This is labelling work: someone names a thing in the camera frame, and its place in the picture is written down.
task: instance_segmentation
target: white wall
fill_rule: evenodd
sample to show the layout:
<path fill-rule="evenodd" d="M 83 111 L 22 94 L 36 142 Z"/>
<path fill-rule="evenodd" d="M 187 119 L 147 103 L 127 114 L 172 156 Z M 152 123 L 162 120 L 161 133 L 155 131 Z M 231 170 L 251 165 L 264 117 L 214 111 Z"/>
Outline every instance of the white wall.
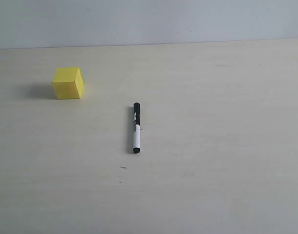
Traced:
<path fill-rule="evenodd" d="M 298 0 L 0 0 L 0 48 L 298 38 Z"/>

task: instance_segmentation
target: yellow cube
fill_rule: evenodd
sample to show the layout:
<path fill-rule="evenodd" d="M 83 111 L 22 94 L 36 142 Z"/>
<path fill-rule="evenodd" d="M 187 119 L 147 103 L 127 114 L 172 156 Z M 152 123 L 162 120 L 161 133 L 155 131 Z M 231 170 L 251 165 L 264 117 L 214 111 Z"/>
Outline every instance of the yellow cube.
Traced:
<path fill-rule="evenodd" d="M 52 87 L 57 99 L 81 98 L 83 86 L 84 84 L 80 68 L 57 68 L 52 81 Z"/>

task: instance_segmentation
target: white tabletop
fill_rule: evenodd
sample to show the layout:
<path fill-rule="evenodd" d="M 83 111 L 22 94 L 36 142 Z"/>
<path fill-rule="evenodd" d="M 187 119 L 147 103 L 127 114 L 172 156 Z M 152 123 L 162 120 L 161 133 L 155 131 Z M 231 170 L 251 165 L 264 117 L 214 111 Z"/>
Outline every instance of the white tabletop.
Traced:
<path fill-rule="evenodd" d="M 4 233 L 298 234 L 298 39 L 0 50 Z"/>

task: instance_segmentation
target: table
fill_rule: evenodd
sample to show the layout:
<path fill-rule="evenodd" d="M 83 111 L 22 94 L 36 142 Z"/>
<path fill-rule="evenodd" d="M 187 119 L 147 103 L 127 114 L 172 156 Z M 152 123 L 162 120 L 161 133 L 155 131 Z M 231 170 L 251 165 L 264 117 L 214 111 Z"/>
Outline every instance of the table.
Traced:
<path fill-rule="evenodd" d="M 4 233 L 298 234 L 298 39 L 0 50 Z"/>

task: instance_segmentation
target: marker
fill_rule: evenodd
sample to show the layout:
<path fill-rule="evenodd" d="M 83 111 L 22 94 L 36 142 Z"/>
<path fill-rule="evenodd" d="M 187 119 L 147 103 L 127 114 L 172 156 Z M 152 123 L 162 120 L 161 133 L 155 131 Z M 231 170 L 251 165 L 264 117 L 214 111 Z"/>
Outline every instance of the marker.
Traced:
<path fill-rule="evenodd" d="M 134 103 L 134 141 L 133 151 L 135 154 L 140 152 L 140 104 Z"/>

